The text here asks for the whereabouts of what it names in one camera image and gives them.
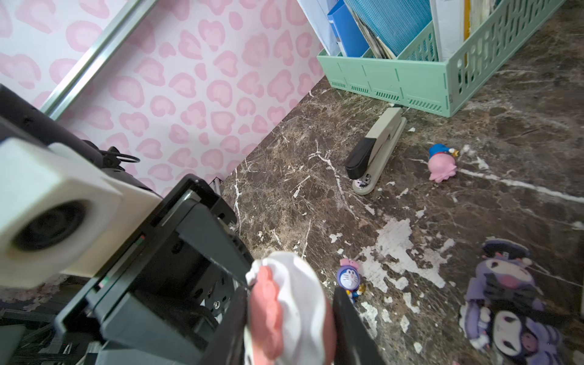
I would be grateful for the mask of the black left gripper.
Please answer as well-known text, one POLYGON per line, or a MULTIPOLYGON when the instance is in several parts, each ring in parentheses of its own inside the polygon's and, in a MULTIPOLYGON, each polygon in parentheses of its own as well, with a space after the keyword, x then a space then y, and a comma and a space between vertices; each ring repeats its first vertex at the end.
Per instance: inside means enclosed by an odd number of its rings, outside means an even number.
POLYGON ((56 317, 64 342, 98 341, 199 364, 252 255, 232 208, 189 174, 56 317))

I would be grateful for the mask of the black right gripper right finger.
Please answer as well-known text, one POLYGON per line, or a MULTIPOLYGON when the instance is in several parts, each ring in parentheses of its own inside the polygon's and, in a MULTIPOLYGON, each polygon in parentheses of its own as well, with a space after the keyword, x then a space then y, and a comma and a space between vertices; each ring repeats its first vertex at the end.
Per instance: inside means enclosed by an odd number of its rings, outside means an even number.
POLYGON ((384 365, 377 344, 370 337, 351 299, 336 287, 332 309, 337 332, 335 365, 384 365))

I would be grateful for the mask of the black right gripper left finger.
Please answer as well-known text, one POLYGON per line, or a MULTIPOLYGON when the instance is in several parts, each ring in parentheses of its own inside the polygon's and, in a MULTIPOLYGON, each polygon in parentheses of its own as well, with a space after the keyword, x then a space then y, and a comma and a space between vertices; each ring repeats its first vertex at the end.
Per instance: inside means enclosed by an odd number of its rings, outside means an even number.
POLYGON ((244 329, 247 324, 248 291, 238 287, 228 311, 214 333, 199 365, 244 365, 244 329))

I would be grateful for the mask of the white hood My Melody figurine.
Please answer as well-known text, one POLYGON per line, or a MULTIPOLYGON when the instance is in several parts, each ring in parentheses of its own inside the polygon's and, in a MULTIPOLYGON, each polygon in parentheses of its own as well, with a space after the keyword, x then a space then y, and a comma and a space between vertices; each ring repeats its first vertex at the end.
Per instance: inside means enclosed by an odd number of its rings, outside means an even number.
POLYGON ((293 252, 252 263, 244 327, 245 364, 333 364, 332 306, 311 266, 293 252))

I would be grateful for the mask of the large purple Kuromi doll figurine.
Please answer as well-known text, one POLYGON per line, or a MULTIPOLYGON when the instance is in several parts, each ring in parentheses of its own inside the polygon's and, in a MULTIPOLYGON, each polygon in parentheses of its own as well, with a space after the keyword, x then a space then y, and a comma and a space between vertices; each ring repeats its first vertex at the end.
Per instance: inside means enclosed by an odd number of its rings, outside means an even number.
POLYGON ((531 253, 510 240, 488 239, 482 245, 483 260, 470 279, 465 303, 459 311, 459 326, 471 345, 482 350, 488 346, 487 308, 495 301, 510 304, 514 310, 544 310, 542 292, 528 271, 531 253))

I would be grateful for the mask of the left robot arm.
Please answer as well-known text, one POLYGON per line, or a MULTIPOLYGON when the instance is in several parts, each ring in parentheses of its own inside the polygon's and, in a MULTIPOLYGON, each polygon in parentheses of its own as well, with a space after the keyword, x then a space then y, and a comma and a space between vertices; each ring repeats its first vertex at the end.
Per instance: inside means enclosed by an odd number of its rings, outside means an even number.
POLYGON ((1 89, 1 284, 87 284, 54 329, 99 364, 243 364, 251 255, 232 208, 187 174, 159 196, 100 150, 1 89))

